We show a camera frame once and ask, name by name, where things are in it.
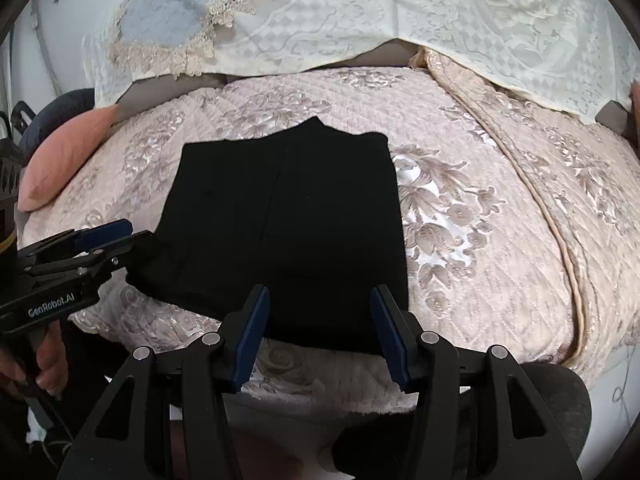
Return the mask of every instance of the blue gripper pad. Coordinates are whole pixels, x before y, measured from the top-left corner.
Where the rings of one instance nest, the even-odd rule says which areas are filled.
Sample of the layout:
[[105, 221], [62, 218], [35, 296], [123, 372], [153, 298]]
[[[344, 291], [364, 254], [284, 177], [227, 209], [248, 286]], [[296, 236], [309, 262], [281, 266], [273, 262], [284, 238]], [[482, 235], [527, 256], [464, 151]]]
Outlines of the blue gripper pad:
[[79, 253], [89, 253], [93, 249], [131, 236], [133, 225], [127, 219], [116, 220], [105, 225], [88, 229], [76, 240], [76, 250]]
[[262, 288], [255, 287], [247, 302], [249, 301], [253, 301], [254, 306], [244, 326], [244, 332], [242, 332], [242, 336], [238, 342], [235, 369], [231, 377], [231, 384], [233, 390], [236, 392], [239, 392], [242, 385], [249, 380], [251, 372], [254, 369], [255, 358], [258, 355], [258, 348], [260, 348], [260, 341], [262, 340], [264, 329], [267, 327], [267, 321], [269, 320], [271, 308], [269, 289], [265, 286]]
[[407, 350], [402, 342], [398, 327], [394, 323], [391, 313], [386, 306], [380, 290], [375, 287], [371, 290], [371, 317], [376, 327], [378, 340], [382, 346], [386, 366], [393, 382], [406, 391], [411, 383], [407, 364]]

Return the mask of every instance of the yellow stripe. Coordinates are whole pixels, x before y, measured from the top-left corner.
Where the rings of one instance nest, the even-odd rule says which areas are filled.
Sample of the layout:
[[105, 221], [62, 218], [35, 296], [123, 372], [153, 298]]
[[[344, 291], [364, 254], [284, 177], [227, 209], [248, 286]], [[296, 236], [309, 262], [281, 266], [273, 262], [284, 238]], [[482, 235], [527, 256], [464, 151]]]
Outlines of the yellow stripe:
[[2, 243], [0, 243], [0, 254], [4, 253], [15, 242], [15, 229], [9, 237]]

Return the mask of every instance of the metal bolt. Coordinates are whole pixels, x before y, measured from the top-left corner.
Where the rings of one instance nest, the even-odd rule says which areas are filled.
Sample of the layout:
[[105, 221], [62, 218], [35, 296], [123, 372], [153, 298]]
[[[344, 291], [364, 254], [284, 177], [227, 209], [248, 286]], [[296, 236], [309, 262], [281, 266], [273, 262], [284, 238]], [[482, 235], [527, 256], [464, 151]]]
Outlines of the metal bolt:
[[509, 355], [509, 352], [504, 346], [496, 345], [491, 348], [491, 353], [498, 359], [504, 359]]
[[151, 354], [151, 350], [149, 350], [149, 348], [147, 348], [146, 346], [140, 346], [133, 351], [133, 357], [138, 361], [146, 359], [147, 357], [149, 357], [149, 354]]
[[209, 332], [202, 336], [202, 342], [207, 346], [216, 345], [220, 342], [220, 335], [216, 332]]
[[440, 336], [435, 332], [427, 330], [427, 332], [422, 332], [420, 339], [422, 339], [422, 341], [427, 344], [435, 345], [438, 341], [440, 341]]

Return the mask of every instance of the lace trim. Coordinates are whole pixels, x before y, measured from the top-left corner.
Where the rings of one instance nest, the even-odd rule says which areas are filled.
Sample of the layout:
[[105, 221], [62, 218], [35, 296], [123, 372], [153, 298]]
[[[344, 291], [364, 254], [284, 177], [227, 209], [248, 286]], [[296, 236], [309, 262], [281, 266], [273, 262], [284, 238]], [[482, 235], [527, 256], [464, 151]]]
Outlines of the lace trim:
[[255, 14], [258, 0], [209, 0], [207, 12], [202, 17], [203, 29], [178, 47], [166, 47], [141, 41], [124, 41], [120, 23], [127, 13], [130, 0], [124, 0], [118, 8], [109, 34], [109, 61], [115, 66], [156, 74], [169, 70], [177, 79], [180, 74], [202, 75], [202, 59], [214, 55], [215, 25], [233, 25], [236, 12]]

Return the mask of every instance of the quilted bedspread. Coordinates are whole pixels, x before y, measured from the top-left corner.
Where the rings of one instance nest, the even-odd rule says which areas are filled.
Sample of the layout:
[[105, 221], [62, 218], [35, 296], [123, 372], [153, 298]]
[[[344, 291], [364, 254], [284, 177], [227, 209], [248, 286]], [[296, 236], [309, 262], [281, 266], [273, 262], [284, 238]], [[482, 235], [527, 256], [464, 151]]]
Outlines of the quilted bedspread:
[[[590, 383], [634, 321], [640, 165], [609, 130], [517, 100], [430, 56], [418, 61], [432, 73], [345, 68], [249, 78], [135, 116], [31, 215], [22, 243], [117, 218], [153, 230], [185, 142], [266, 136], [317, 115], [339, 130], [387, 135], [410, 309], [425, 329], [481, 351], [503, 344], [521, 362], [567, 363]], [[348, 256], [357, 266], [358, 254]], [[123, 271], [100, 295], [72, 320], [129, 349], [179, 348], [219, 324], [144, 296]], [[241, 395], [288, 413], [398, 412], [417, 400], [399, 391], [378, 356], [273, 340], [262, 343]]]

